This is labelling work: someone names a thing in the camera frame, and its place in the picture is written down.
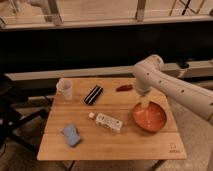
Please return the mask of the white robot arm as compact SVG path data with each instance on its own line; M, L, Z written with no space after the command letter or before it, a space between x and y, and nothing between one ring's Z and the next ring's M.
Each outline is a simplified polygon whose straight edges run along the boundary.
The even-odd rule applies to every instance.
M162 72L163 66L156 54L137 62L133 67L136 92L146 96L156 88L213 126L213 91L169 76Z

